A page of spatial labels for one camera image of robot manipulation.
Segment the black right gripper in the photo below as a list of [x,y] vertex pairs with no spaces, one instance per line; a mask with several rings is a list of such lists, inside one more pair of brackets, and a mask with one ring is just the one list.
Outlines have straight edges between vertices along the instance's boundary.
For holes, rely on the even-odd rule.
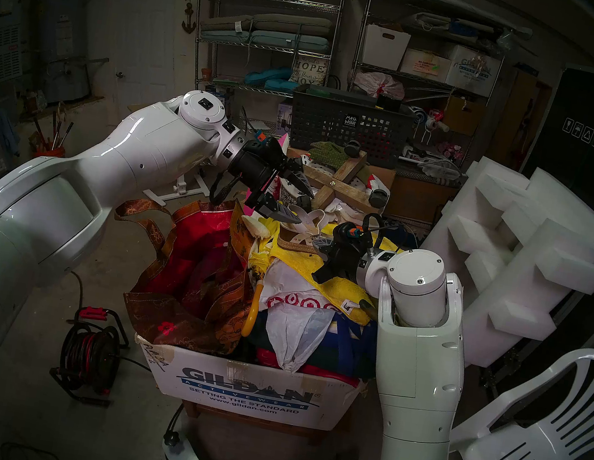
[[333,238],[314,236],[313,247],[318,252],[330,253],[329,262],[312,272],[316,283],[324,284],[332,278],[344,278],[358,283],[357,269],[370,249],[371,239],[335,234]]

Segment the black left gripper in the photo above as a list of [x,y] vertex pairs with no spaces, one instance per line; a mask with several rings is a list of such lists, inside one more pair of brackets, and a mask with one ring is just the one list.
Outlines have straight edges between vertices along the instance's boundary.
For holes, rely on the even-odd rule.
[[305,176],[302,160],[287,158],[282,146],[276,140],[250,139],[245,141],[239,151],[233,154],[227,172],[236,181],[241,181],[249,189],[250,196],[245,205],[262,217],[278,222],[299,224],[301,219],[289,207],[279,203],[268,193],[272,180],[282,173],[287,181],[303,196],[313,198],[308,179]]

